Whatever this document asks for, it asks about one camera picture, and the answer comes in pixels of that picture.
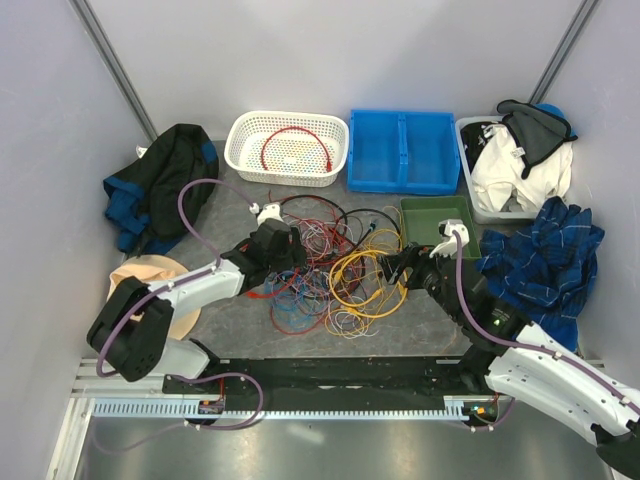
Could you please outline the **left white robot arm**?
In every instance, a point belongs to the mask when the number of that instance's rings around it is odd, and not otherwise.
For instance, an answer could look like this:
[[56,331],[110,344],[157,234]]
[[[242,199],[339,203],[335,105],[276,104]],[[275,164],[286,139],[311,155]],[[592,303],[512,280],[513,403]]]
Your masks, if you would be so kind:
[[107,300],[87,334],[98,354],[96,373],[136,382],[151,373],[185,380],[198,393],[219,382],[213,354],[195,340],[175,340],[170,327],[202,307],[240,296],[270,275],[306,266],[300,231],[267,219],[232,250],[197,270],[155,284],[125,278]]

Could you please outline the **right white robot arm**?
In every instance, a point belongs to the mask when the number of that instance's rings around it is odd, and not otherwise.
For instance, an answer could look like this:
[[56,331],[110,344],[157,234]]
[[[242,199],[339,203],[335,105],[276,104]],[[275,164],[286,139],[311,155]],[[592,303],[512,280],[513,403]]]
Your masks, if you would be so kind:
[[458,368],[467,392],[487,387],[523,402],[594,445],[609,467],[639,476],[639,392],[590,365],[515,307],[490,293],[473,261],[411,244],[377,259],[385,280],[420,289],[472,346]]

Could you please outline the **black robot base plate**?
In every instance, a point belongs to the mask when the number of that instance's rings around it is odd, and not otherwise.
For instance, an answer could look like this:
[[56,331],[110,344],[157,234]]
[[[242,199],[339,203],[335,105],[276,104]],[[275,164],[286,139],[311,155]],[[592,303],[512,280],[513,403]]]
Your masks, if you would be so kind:
[[448,357],[235,358],[214,363],[203,375],[229,372],[248,374],[257,380],[264,401],[318,395],[325,390],[361,390],[367,399],[387,394],[421,398],[494,396],[480,374],[458,358]]

